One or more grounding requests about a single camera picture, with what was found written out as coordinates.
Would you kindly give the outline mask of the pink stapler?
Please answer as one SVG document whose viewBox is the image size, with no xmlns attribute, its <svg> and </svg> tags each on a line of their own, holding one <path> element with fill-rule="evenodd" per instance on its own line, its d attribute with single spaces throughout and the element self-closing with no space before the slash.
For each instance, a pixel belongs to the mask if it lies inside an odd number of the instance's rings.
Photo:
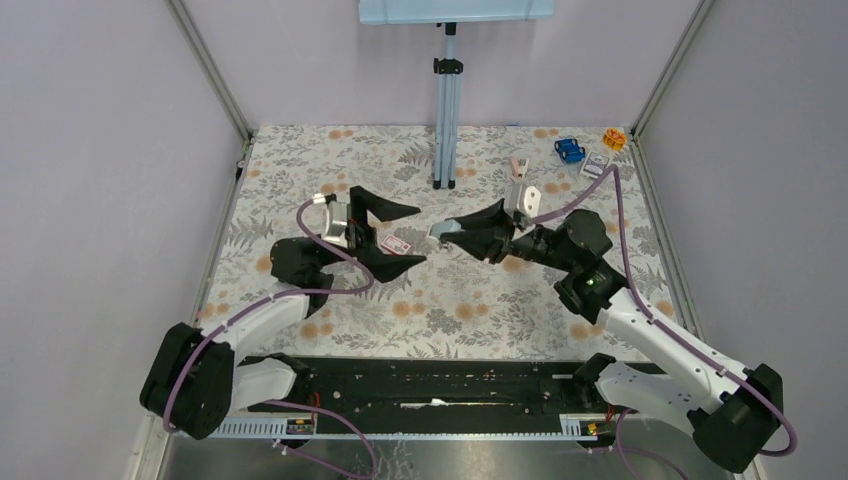
<svg viewBox="0 0 848 480">
<path fill-rule="evenodd" d="M 516 180 L 523 181 L 526 178 L 529 168 L 529 161 L 526 158 L 511 157 L 510 169 L 512 177 Z"/>
</svg>

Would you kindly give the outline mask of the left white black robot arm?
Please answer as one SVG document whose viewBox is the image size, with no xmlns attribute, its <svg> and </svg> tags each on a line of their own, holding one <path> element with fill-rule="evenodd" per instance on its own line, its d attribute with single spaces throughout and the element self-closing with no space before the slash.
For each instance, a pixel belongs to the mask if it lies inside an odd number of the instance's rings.
<svg viewBox="0 0 848 480">
<path fill-rule="evenodd" d="M 246 357 L 341 294 L 324 267 L 347 262 L 359 270 L 363 284 L 345 291 L 358 295 L 424 262 L 422 255 L 383 252 L 369 223 L 371 216 L 394 221 L 419 212 L 361 186 L 352 187 L 345 201 L 333 194 L 306 201 L 295 214 L 302 236 L 280 239 L 270 250 L 271 275 L 280 290 L 212 327 L 171 327 L 141 388 L 140 405 L 158 415 L 167 431 L 197 440 L 237 410 L 272 400 L 288 411 L 304 407 L 311 387 L 292 362 L 273 356 L 247 362 Z"/>
</svg>

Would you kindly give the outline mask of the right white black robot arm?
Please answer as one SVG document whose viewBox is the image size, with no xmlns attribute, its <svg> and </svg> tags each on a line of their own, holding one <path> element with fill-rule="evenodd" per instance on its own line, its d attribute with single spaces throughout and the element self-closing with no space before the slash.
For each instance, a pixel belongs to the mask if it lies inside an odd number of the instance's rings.
<svg viewBox="0 0 848 480">
<path fill-rule="evenodd" d="M 653 312 L 628 272 L 605 260 L 613 242 L 597 213 L 576 209 L 550 229 L 498 202 L 438 222 L 430 235 L 480 261 L 495 264 L 512 255 L 565 272 L 553 286 L 560 302 L 635 347 L 665 374 L 644 374 L 596 354 L 578 370 L 581 378 L 573 386 L 583 410 L 597 412 L 609 403 L 661 420 L 733 473 L 744 472 L 787 425 L 781 376 L 766 364 L 751 369 Z"/>
</svg>

